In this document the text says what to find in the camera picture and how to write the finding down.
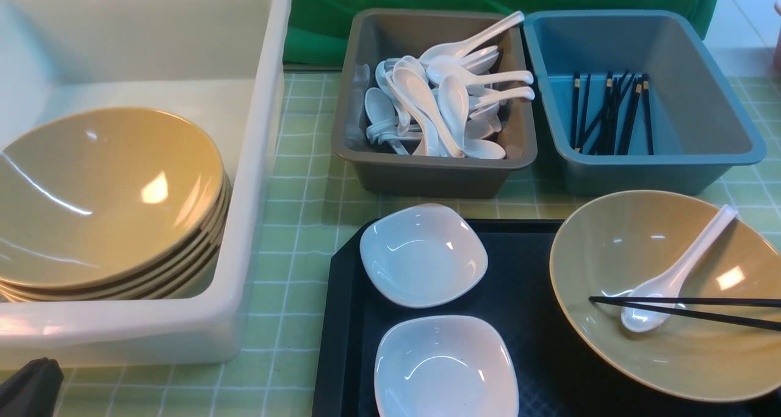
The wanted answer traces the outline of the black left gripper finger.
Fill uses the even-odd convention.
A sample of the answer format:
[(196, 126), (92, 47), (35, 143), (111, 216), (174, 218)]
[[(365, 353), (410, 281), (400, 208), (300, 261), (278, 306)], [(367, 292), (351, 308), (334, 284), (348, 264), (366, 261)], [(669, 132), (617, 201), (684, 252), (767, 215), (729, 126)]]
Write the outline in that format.
[(2, 416), (53, 416), (64, 381), (59, 362), (31, 360), (1, 386)]

